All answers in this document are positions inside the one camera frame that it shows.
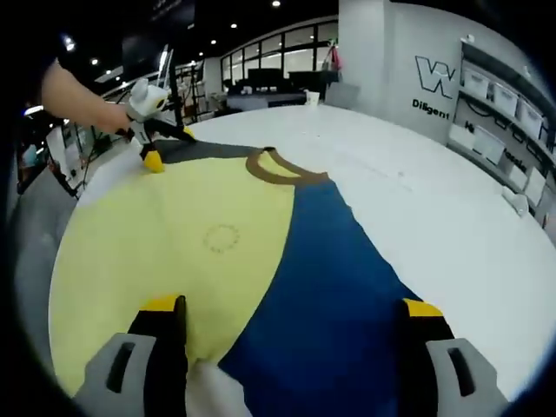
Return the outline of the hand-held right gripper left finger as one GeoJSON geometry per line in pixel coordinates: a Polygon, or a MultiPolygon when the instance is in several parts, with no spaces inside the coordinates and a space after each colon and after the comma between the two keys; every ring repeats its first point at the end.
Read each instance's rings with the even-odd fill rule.
{"type": "Polygon", "coordinates": [[[185,416],[186,299],[141,308],[85,367],[74,402],[86,416],[185,416]]]}

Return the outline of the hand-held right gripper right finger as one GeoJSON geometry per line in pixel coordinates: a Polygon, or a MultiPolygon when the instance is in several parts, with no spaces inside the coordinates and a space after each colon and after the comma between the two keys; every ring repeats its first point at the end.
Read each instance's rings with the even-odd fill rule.
{"type": "Polygon", "coordinates": [[[507,404],[494,366],[437,307],[398,303],[399,416],[499,416],[507,404]]]}

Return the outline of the person's left hand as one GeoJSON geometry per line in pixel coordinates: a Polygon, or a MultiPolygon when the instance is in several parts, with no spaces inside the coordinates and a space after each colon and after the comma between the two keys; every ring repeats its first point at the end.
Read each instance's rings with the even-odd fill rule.
{"type": "Polygon", "coordinates": [[[130,119],[124,105],[103,102],[96,109],[91,125],[107,134],[126,136],[130,129],[130,119]]]}

